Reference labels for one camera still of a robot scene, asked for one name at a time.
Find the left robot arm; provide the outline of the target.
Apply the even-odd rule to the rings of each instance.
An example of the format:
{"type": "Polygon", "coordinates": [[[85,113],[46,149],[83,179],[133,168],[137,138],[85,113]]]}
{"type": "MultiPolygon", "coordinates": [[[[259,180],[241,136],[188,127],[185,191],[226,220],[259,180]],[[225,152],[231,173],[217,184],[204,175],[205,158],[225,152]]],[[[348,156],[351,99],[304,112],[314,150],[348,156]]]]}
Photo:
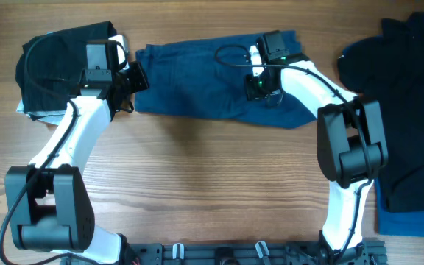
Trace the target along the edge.
{"type": "Polygon", "coordinates": [[[65,264],[139,264],[122,234],[95,223],[82,173],[102,132],[132,94],[149,87],[139,62],[130,62],[118,38],[86,44],[87,66],[68,94],[47,93],[66,112],[45,147],[27,166],[12,166],[4,179],[8,212],[0,229],[0,260],[9,264],[4,237],[20,250],[51,252],[65,264]]]}

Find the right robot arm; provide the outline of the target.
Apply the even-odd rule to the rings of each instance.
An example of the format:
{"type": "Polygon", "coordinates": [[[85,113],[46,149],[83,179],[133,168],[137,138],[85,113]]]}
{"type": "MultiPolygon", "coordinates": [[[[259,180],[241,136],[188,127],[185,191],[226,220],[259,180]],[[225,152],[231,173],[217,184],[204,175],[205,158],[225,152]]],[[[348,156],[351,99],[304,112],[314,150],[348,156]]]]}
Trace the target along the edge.
{"type": "Polygon", "coordinates": [[[361,223],[369,190],[388,162],[378,101],[358,98],[319,72],[303,53],[291,53],[280,31],[248,49],[248,100],[291,95],[317,119],[317,160],[330,184],[319,236],[319,262],[337,264],[362,254],[361,223]]]}

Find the blue denim shorts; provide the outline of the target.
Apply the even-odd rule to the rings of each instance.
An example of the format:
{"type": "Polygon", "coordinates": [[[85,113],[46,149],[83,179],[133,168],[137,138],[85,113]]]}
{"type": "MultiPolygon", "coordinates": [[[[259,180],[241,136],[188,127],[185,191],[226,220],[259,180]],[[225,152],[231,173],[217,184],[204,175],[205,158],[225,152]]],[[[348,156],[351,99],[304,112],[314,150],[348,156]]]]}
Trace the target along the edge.
{"type": "Polygon", "coordinates": [[[136,110],[285,129],[313,122],[311,111],[291,95],[284,95],[278,106],[247,99],[244,78],[251,70],[245,67],[244,52],[259,37],[232,35],[139,49],[135,57],[149,88],[136,94],[136,110]]]}

